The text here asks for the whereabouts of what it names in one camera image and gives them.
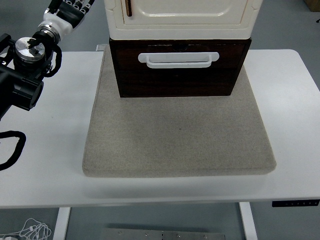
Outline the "white and black hand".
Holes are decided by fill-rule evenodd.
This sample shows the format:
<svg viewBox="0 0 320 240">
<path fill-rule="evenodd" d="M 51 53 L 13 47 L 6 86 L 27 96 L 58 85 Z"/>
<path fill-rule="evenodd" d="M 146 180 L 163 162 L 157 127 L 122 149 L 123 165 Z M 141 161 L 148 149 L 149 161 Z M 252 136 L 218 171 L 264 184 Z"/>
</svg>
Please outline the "white and black hand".
<svg viewBox="0 0 320 240">
<path fill-rule="evenodd" d="M 49 29 L 62 38 L 82 23 L 94 3 L 94 0 L 52 0 L 38 28 Z"/>
</svg>

